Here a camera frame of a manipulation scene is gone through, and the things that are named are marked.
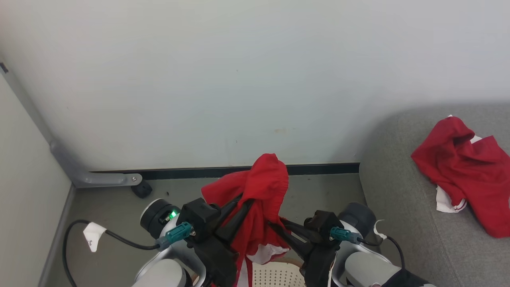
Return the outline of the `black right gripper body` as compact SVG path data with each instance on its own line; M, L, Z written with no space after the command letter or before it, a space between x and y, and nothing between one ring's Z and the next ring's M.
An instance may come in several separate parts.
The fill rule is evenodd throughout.
M330 287L329 273L337 250L338 241L299 244L299 256L304 261L300 272L306 287Z

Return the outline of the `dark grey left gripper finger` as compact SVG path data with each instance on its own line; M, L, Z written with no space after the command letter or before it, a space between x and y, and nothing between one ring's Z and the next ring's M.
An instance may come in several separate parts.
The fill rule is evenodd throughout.
M219 224L223 224L224 221L228 218L228 216L235 210L235 208L237 207L237 203L239 202L239 200L241 200L242 196L243 196L242 194L239 194L222 207L221 215L218 221Z
M235 239L235 236L239 229L241 228L245 218L247 217L254 200L249 199L245 201L239 211L233 215L231 220L224 226L224 241L227 244L232 244L233 240Z

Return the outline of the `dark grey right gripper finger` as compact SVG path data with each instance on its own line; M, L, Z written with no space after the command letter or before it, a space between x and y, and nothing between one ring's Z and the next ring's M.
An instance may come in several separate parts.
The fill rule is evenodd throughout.
M284 219L284 227L307 242L321 242L321 235L290 220Z
M296 234L287 230L284 227L284 221L281 224L268 222L269 226L276 234L282 238L286 244L294 250L301 259L309 259L311 252L313 251L313 243L307 242L301 239Z

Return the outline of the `black baseboard strip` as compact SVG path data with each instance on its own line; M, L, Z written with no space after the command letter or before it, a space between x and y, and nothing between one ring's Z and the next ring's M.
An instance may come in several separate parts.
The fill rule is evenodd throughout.
M175 169L139 169L122 171L96 171L99 174L140 174L147 181L168 179L221 178L237 171L250 170L250 166L239 167L207 167L207 168L175 168ZM334 175L359 173L358 162L327 163L316 165L286 165L290 176L301 175Z

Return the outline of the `black caster wheel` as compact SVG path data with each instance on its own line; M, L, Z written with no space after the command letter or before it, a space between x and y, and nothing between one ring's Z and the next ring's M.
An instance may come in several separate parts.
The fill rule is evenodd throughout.
M153 191L153 188L146 180L140 181L139 184L131 186L131 191L139 198L147 198Z

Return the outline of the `red and white garment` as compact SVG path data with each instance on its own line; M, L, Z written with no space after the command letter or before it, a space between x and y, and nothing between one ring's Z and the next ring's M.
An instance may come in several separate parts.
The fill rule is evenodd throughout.
M510 155L493 136L475 140L460 118L450 116L436 123L411 158L451 206L469 204L490 236L510 237Z
M224 206L241 196L234 212L243 203L253 201L231 244L238 253L233 287L253 287L253 264L264 265L290 250L270 227L270 223L283 226L279 211L287 190L287 167L275 154L263 154L250 170L227 174L202 188L202 196L209 204Z

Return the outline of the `grey metal partition foot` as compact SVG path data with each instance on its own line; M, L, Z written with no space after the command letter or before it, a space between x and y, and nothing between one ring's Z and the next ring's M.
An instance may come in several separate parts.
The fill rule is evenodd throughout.
M53 140L49 146L51 154L77 189L136 187L145 183L141 174L97 173L88 171L84 165L75 160L66 147L59 141Z

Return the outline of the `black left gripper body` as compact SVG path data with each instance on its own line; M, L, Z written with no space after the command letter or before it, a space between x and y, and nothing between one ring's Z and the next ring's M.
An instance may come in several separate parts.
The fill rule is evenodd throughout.
M198 242L193 236L187 237L187 243L205 266L204 287L234 287L237 278L236 260L239 255L231 247L235 236L226 238L211 236Z

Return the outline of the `grey fabric sofa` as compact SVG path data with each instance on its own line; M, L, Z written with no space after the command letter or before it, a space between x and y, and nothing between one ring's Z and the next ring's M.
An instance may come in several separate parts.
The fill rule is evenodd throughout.
M434 125L459 117L477 136L495 136L510 155L510 103L401 111L372 133L359 177L377 229L397 240L406 268L437 287L510 287L510 238L494 238L471 208L436 210L436 190L410 155Z

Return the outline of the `pink perforated laundry basket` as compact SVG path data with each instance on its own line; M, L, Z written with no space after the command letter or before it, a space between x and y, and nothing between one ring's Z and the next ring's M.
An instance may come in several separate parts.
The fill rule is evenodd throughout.
M306 287L301 263L278 258L264 265L253 264L252 287Z

